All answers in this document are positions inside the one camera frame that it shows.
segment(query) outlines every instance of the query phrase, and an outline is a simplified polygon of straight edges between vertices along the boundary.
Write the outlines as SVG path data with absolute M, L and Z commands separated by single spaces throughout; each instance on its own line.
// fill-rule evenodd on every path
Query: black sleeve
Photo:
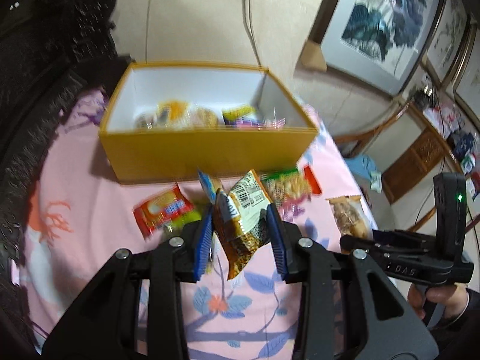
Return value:
M 452 324 L 434 329 L 431 334 L 440 349 L 438 360 L 478 359 L 480 352 L 480 294 L 467 289 L 469 305 Z

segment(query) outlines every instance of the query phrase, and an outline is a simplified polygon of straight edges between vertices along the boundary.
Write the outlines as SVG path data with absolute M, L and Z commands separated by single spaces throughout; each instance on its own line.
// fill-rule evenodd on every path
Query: blue cloth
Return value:
M 344 158 L 344 160 L 353 174 L 369 181 L 371 181 L 370 172 L 378 170 L 373 159 L 364 154 L 357 155 L 355 158 Z

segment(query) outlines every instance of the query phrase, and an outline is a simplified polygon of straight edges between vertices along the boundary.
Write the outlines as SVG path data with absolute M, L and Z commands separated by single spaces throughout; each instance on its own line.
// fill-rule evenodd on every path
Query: wooden chair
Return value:
M 419 137 L 382 175 L 382 187 L 390 204 L 411 191 L 443 158 L 450 163 L 454 171 L 462 173 L 460 164 L 435 127 L 412 102 L 408 102 L 400 105 L 391 117 L 372 130 L 334 137 L 337 146 L 354 143 L 353 149 L 344 156 L 355 157 L 372 139 L 394 125 L 405 114 L 409 114 L 425 127 Z M 435 212 L 436 208 L 433 207 L 408 231 L 417 232 L 435 215 Z

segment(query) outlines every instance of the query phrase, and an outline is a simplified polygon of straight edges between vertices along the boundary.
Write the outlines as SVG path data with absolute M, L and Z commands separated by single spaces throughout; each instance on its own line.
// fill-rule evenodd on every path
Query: human hand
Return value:
M 452 285 L 444 287 L 434 287 L 427 291 L 426 298 L 433 303 L 445 305 L 444 318 L 458 317 L 467 307 L 469 294 L 465 286 Z M 412 284 L 409 289 L 408 301 L 417 313 L 420 319 L 425 318 L 425 296 Z

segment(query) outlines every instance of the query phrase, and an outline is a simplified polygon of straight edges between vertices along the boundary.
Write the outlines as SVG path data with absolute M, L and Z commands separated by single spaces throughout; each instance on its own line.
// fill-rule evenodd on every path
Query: orange flower pattern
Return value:
M 229 305 L 221 297 L 212 295 L 212 298 L 208 301 L 208 309 L 211 312 L 225 312 L 229 309 Z
M 46 240 L 49 245 L 52 245 L 55 239 L 60 238 L 60 235 L 54 232 L 55 229 L 66 231 L 67 233 L 74 232 L 70 228 L 68 221 L 60 212 L 58 212 L 59 207 L 66 207 L 71 211 L 71 207 L 67 202 L 59 200 L 56 202 L 49 202 L 46 209 L 42 212 L 40 210 L 38 199 L 38 185 L 35 185 L 32 195 L 30 196 L 28 225 L 33 230 L 41 233 L 39 242 Z

